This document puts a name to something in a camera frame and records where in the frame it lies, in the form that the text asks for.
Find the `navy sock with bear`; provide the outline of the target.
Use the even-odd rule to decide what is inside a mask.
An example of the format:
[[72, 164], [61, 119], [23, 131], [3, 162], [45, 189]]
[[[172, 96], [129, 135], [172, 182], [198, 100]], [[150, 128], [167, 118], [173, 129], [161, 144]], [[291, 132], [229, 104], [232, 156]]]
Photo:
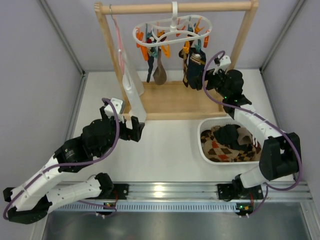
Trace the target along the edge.
[[200, 50], [197, 52], [195, 47], [189, 49], [188, 66], [186, 71], [186, 79], [188, 85], [195, 90], [202, 89], [202, 77], [206, 65], [206, 54]]

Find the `white plastic clip hanger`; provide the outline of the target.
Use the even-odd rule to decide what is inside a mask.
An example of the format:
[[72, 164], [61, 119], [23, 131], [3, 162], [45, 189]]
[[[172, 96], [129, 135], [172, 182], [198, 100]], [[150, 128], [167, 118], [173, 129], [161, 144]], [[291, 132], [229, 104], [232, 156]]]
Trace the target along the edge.
[[139, 47], [152, 48], [203, 40], [212, 29], [213, 24], [204, 16], [178, 16], [178, 3], [174, 1], [171, 18], [143, 22], [135, 26], [132, 36]]

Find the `brown striped sock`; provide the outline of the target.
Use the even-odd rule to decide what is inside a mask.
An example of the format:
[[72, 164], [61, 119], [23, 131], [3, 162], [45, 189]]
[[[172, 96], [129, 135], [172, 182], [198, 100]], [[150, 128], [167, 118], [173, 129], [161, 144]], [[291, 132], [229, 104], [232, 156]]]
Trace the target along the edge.
[[255, 137], [245, 127], [239, 127], [236, 131], [238, 133], [237, 150], [248, 152], [259, 147]]

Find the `dark navy sock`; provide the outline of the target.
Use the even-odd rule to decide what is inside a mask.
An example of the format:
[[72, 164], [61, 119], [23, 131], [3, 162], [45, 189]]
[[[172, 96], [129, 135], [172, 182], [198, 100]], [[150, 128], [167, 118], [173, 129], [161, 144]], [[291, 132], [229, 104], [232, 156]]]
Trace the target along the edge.
[[148, 51], [148, 74], [147, 74], [147, 78], [146, 78], [146, 82], [149, 83], [150, 79], [151, 79], [151, 73], [153, 71], [153, 67], [154, 67], [154, 60], [155, 58], [158, 57], [158, 52], [156, 51], [155, 47], [151, 47]]

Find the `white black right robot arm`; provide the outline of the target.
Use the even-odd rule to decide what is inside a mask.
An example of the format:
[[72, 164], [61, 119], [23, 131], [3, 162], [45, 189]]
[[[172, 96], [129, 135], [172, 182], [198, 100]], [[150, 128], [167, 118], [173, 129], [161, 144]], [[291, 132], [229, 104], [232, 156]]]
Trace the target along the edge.
[[238, 196], [247, 195], [249, 189], [285, 176], [302, 172], [299, 136], [285, 133], [256, 112], [252, 102], [243, 93], [243, 74], [235, 69], [206, 70], [202, 76], [203, 90], [215, 90], [221, 97], [220, 105], [235, 121], [245, 127], [261, 146], [258, 165], [237, 175], [232, 187]]

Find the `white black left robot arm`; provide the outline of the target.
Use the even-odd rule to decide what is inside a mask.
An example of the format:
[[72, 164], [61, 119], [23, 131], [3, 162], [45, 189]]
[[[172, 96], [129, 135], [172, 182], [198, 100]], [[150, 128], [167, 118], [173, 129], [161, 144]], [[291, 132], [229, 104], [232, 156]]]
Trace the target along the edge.
[[126, 120], [115, 118], [100, 108], [101, 118], [82, 129], [80, 136], [67, 140], [58, 148], [47, 164], [32, 178], [18, 187], [7, 187], [3, 198], [8, 202], [3, 218], [9, 222], [32, 224], [64, 205], [83, 199], [106, 199], [114, 191], [107, 173], [98, 173], [90, 179], [70, 185], [57, 185], [67, 177], [79, 173], [114, 150], [118, 140], [139, 142], [145, 123], [131, 117], [132, 127]]

